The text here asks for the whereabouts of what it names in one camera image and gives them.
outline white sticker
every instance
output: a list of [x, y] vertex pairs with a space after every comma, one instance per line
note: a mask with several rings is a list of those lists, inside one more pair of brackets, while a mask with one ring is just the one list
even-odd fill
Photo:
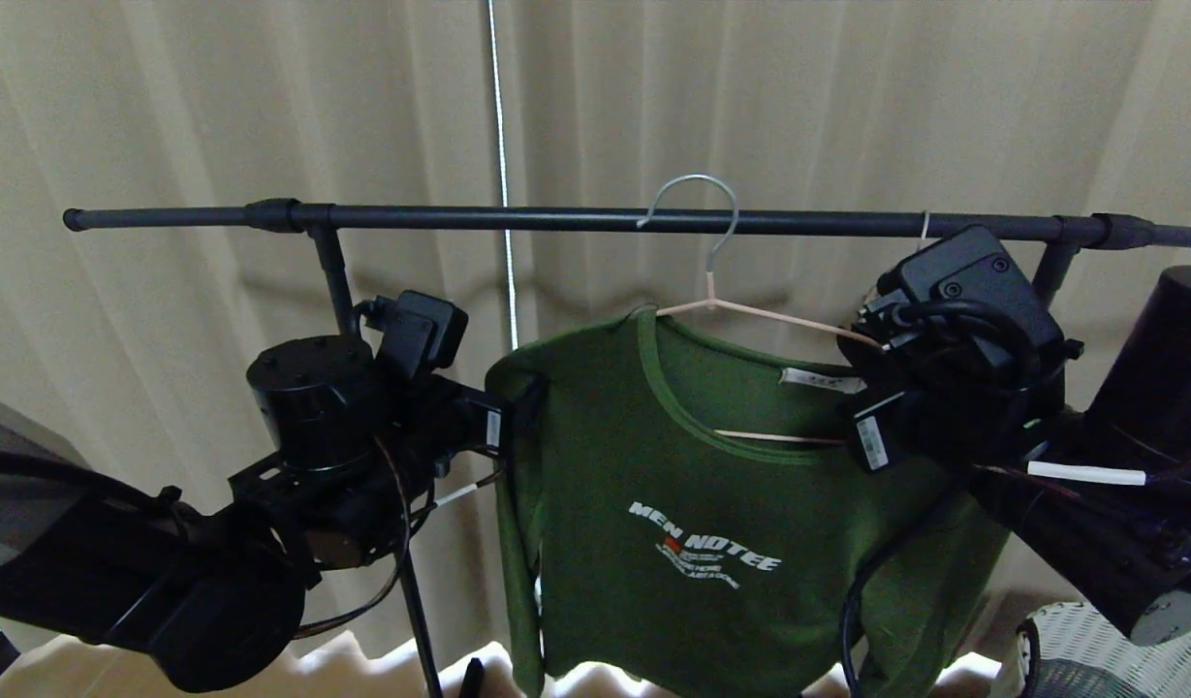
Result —
[[879, 436], [875, 417], [866, 417], [858, 423], [858, 438], [861, 438], [861, 449], [866, 453], [866, 463], [871, 469], [878, 472], [887, 465], [887, 448], [884, 448], [884, 440]]
[[501, 447], [501, 415], [495, 410], [487, 410], [487, 444]]
[[811, 385], [816, 388], [835, 389], [838, 393], [858, 393], [866, 387], [865, 381], [856, 375], [836, 376], [824, 375], [803, 369], [784, 369], [780, 372], [780, 382], [797, 382], [799, 385]]

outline neckline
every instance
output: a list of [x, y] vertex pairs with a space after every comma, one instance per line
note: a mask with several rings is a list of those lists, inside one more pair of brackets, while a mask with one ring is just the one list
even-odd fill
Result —
[[709, 425], [700, 423], [698, 417], [693, 416], [679, 400], [676, 400], [676, 394], [672, 392], [668, 385], [668, 379], [665, 376], [663, 367], [660, 363], [660, 347], [657, 345], [657, 324], [666, 324], [669, 331], [676, 332], [676, 335], [682, 336], [686, 341], [691, 341], [694, 344], [701, 345], [705, 349], [711, 349], [719, 354], [729, 355], [729, 357], [742, 359], [742, 361], [759, 362], [763, 366], [777, 367], [778, 369], [784, 369], [785, 367], [798, 367], [798, 369], [822, 369], [825, 372], [831, 372], [831, 369], [840, 369], [840, 367], [827, 367], [818, 366], [818, 363], [812, 362], [794, 362], [785, 357], [774, 357], [772, 354], [763, 354], [761, 351], [755, 351], [754, 349], [746, 349], [746, 347], [738, 347], [737, 344], [730, 344], [728, 341], [716, 339], [713, 336], [703, 335], [703, 332], [694, 331], [692, 328], [685, 326], [682, 323], [665, 317], [657, 318], [656, 311], [654, 309], [642, 309], [637, 313], [637, 334], [638, 334], [638, 355], [642, 362], [642, 372], [648, 380], [648, 385], [651, 386], [651, 392], [654, 398], [656, 398], [657, 405], [662, 409], [685, 431], [688, 431], [698, 441], [707, 443], [707, 445], [713, 445], [718, 450], [727, 451], [734, 456], [740, 456], [741, 459], [747, 459], [752, 461], [757, 461], [762, 463], [780, 463], [780, 465], [815, 465], [821, 460], [829, 459], [834, 450], [840, 450], [843, 454], [843, 447], [831, 445], [829, 448], [817, 448], [817, 450], [779, 450], [778, 448], [767, 448], [763, 445], [754, 445], [754, 443], [738, 441], [737, 438], [731, 438], [716, 434], [715, 429]]

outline green shirt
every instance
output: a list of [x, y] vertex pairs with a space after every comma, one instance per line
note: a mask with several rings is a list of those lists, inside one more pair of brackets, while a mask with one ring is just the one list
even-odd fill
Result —
[[[781, 382], [769, 357], [650, 310], [524, 347], [487, 374], [548, 392], [497, 484], [511, 655], [529, 696], [584, 661], [681, 696], [796, 696], [840, 659], [840, 604], [861, 560], [942, 490], [927, 461], [869, 476], [846, 447], [848, 394]], [[980, 599], [1006, 531], [962, 497], [866, 587], [872, 696], [925, 696]], [[542, 571], [542, 613], [534, 580]], [[543, 634], [543, 648], [538, 632]]]

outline clothes hanger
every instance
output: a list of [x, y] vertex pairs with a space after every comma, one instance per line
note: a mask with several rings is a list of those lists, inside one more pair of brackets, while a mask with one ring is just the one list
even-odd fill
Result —
[[856, 331], [849, 331], [844, 330], [844, 328], [833, 326], [830, 324], [807, 320], [804, 318], [794, 318], [793, 316], [773, 313], [771, 310], [759, 310], [755, 309], [755, 306], [750, 305], [731, 304], [731, 301], [723, 300], [723, 298], [718, 298], [715, 295], [715, 256], [718, 255], [721, 248], [723, 248], [724, 244], [729, 242], [729, 238], [732, 237], [732, 233], [736, 232], [737, 218], [741, 217], [741, 207], [737, 206], [736, 194], [732, 194], [732, 189], [729, 189], [728, 185], [724, 185], [723, 181], [719, 181], [715, 176], [705, 174], [690, 174], [665, 182], [665, 185], [661, 186], [660, 191], [656, 193], [656, 198], [654, 198], [654, 200], [651, 201], [651, 207], [648, 208], [648, 214], [644, 218], [641, 218], [641, 220], [638, 220], [637, 225], [640, 226], [640, 229], [641, 226], [647, 225], [648, 222], [651, 220], [653, 216], [656, 216], [656, 207], [657, 205], [660, 205], [660, 199], [662, 198], [662, 195], [665, 195], [666, 191], [668, 191], [669, 187], [674, 185], [680, 185], [680, 182], [688, 181], [692, 179], [700, 179], [703, 181], [709, 181], [715, 186], [719, 186], [721, 189], [723, 189], [724, 193], [729, 195], [729, 202], [731, 204], [732, 208], [732, 218], [729, 222], [729, 230], [724, 232], [724, 236], [721, 237], [721, 239], [711, 248], [711, 251], [706, 254], [706, 298], [703, 298], [701, 300], [694, 300], [693, 304], [674, 305], [671, 306], [671, 309], [656, 310], [657, 317], [688, 313], [690, 310], [699, 310], [699, 309], [732, 310], [732, 312], [736, 313], [757, 316], [760, 318], [768, 318], [781, 323], [807, 326], [811, 328], [811, 330], [817, 330], [817, 331], [827, 331], [830, 332], [830, 335], [848, 337], [848, 339], [853, 341], [861, 341], [862, 344], [869, 344], [875, 349], [883, 350], [878, 341], [872, 339], [869, 336], [858, 335]]
[[[699, 310], [699, 309], [711, 309], [711, 310], [724, 309], [724, 310], [732, 310], [732, 312], [746, 313], [746, 314], [750, 314], [750, 316], [759, 316], [759, 317], [763, 317], [763, 318], [768, 318], [768, 319], [773, 319], [773, 320], [786, 322], [786, 323], [791, 323], [791, 324], [798, 324], [798, 325], [802, 325], [802, 326], [812, 328], [812, 330], [830, 331], [830, 332], [834, 332], [834, 335], [848, 336], [848, 337], [850, 337], [850, 339], [863, 341], [865, 343], [871, 344], [875, 349], [880, 349], [879, 343], [877, 343], [877, 341], [871, 339], [869, 336], [858, 335], [858, 332], [855, 332], [855, 331], [842, 330], [842, 328], [838, 328], [838, 326], [831, 326], [829, 324], [817, 323], [817, 322], [812, 322], [812, 320], [807, 320], [807, 319], [803, 319], [803, 318], [794, 318], [793, 316], [785, 316], [785, 314], [780, 314], [780, 313], [773, 313], [773, 312], [769, 312], [769, 310], [759, 310], [759, 309], [754, 309], [754, 306], [749, 306], [749, 305], [731, 304], [729, 300], [723, 300], [721, 298], [716, 298], [715, 297], [715, 256], [721, 250], [721, 248], [724, 247], [724, 243], [729, 242], [729, 238], [732, 237], [732, 233], [736, 232], [736, 229], [737, 229], [737, 218], [741, 217], [741, 207], [737, 206], [736, 194], [732, 194], [732, 189], [729, 189], [728, 185], [724, 185], [723, 181], [719, 181], [715, 176], [710, 176], [710, 175], [705, 175], [705, 174], [690, 174], [690, 175], [679, 176], [679, 177], [672, 179], [671, 181], [667, 181], [666, 185], [661, 186], [660, 191], [656, 193], [656, 198], [654, 198], [654, 200], [651, 201], [651, 207], [648, 208], [648, 214], [644, 218], [641, 218], [641, 220], [638, 220], [637, 225], [640, 226], [640, 229], [641, 229], [641, 226], [647, 225], [648, 222], [651, 220], [651, 217], [654, 216], [654, 213], [656, 213], [657, 205], [660, 205], [660, 199], [663, 198], [666, 191], [668, 191], [669, 187], [672, 187], [674, 185], [680, 185], [680, 182], [693, 180], [693, 179], [699, 179], [699, 180], [703, 180], [703, 181], [709, 181], [709, 182], [711, 182], [715, 186], [719, 186], [721, 189], [723, 189], [724, 193], [729, 195], [729, 204], [731, 204], [731, 208], [732, 208], [732, 218], [729, 222], [729, 229], [728, 229], [728, 231], [725, 231], [724, 236], [721, 237], [721, 239], [711, 248], [711, 251], [706, 254], [706, 298], [703, 299], [703, 300], [696, 300], [696, 301], [693, 301], [693, 304], [674, 305], [674, 306], [671, 306], [671, 309], [656, 310], [656, 316], [657, 317], [675, 316], [675, 314], [679, 314], [679, 313], [690, 312], [690, 310]], [[841, 441], [840, 438], [813, 438], [813, 437], [807, 437], [807, 436], [786, 436], [786, 435], [780, 435], [780, 434], [757, 434], [757, 432], [750, 432], [750, 431], [729, 431], [729, 430], [723, 430], [723, 429], [716, 429], [715, 432], [719, 434], [721, 436], [729, 436], [729, 437], [734, 437], [734, 438], [753, 438], [754, 441], [777, 441], [777, 442], [785, 442], [785, 443], [819, 443], [821, 445], [843, 445], [843, 443], [844, 443], [844, 441]]]

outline beige curtain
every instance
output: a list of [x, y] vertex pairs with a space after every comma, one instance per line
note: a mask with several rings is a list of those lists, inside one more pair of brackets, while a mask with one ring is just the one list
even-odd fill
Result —
[[[242, 372], [332, 331], [313, 248], [249, 230], [70, 233], [68, 206], [499, 204], [488, 8], [476, 1], [0, 0], [0, 400], [143, 490], [210, 512], [266, 455]], [[513, 204], [644, 206], [721, 176], [744, 207], [1130, 212], [1191, 224], [1191, 2], [499, 2]], [[724, 206], [685, 185], [667, 205]], [[343, 235], [356, 294], [470, 312], [459, 380], [510, 348], [497, 231]], [[698, 293], [701, 236], [515, 233], [524, 339]], [[736, 239], [723, 292], [847, 320], [915, 242]], [[1015, 244], [1027, 270], [1041, 253]], [[1081, 253], [1056, 300], [1089, 401], [1162, 267]], [[741, 318], [742, 344], [837, 361], [825, 336]], [[469, 460], [451, 490], [487, 465]], [[418, 563], [441, 661], [503, 637], [488, 492], [432, 517]], [[333, 575], [355, 606], [391, 561]], [[990, 590], [1068, 593], [1012, 549]], [[395, 597], [353, 624], [409, 638]]]

